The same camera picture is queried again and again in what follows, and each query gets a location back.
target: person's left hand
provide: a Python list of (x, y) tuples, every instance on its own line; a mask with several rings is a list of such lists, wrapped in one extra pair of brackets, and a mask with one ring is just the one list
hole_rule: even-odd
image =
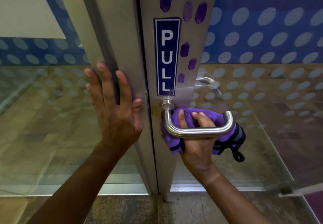
[(122, 71), (116, 71), (120, 87), (120, 105), (117, 105), (109, 69), (104, 63), (98, 63), (97, 67), (102, 84), (93, 70), (85, 69), (85, 73), (90, 82), (86, 87), (98, 116), (102, 142), (127, 150), (139, 139), (143, 129), (140, 118), (142, 100), (132, 101), (126, 76)]

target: forearm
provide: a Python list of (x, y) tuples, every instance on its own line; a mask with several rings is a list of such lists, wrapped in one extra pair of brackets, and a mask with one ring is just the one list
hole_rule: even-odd
[(28, 224), (83, 224), (101, 187), (122, 155), (123, 150), (100, 142)]
[(222, 174), (214, 175), (204, 188), (230, 224), (270, 223)]

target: pull sign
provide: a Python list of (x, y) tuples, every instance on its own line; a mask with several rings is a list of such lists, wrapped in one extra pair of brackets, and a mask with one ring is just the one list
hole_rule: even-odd
[(157, 96), (174, 96), (181, 19), (154, 19)]

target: person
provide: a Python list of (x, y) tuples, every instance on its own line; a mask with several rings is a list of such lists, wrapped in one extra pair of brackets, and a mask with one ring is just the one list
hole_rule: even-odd
[[(98, 63), (99, 81), (93, 70), (85, 69), (88, 92), (101, 130), (102, 140), (87, 160), (29, 219), (28, 224), (83, 224), (91, 206), (112, 169), (123, 154), (140, 137), (142, 100), (132, 101), (126, 76), (116, 71), (120, 87), (120, 105), (116, 104), (112, 76), (103, 63)], [(201, 127), (215, 127), (203, 113), (192, 113)], [(179, 126), (186, 128), (184, 112), (179, 112)], [(181, 158), (192, 175), (204, 186), (227, 221), (234, 223), (270, 223), (229, 181), (212, 162), (215, 138), (185, 139)]]

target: microfiber cloth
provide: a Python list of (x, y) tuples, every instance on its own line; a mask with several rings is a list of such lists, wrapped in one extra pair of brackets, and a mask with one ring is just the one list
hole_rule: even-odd
[[(212, 112), (205, 109), (197, 109), (197, 108), (177, 108), (173, 115), (172, 120), (175, 126), (179, 127), (178, 123), (178, 112), (180, 110), (184, 110), (184, 116), (189, 128), (198, 128), (200, 125), (198, 122), (191, 116), (192, 112), (203, 112), (206, 116), (208, 116), (216, 126), (224, 125), (223, 115)], [(161, 122), (161, 131), (162, 137), (164, 138), (167, 146), (172, 151), (172, 154), (178, 154), (180, 151), (185, 150), (184, 140), (182, 138), (171, 135), (166, 128), (164, 127), (163, 121)], [(213, 154), (220, 155), (225, 149), (230, 148), (232, 151), (233, 158), (238, 162), (244, 161), (244, 156), (239, 152), (240, 146), (245, 141), (245, 132), (243, 128), (241, 128), (238, 123), (235, 123), (232, 131), (224, 136), (220, 136), (215, 142), (213, 146)]]

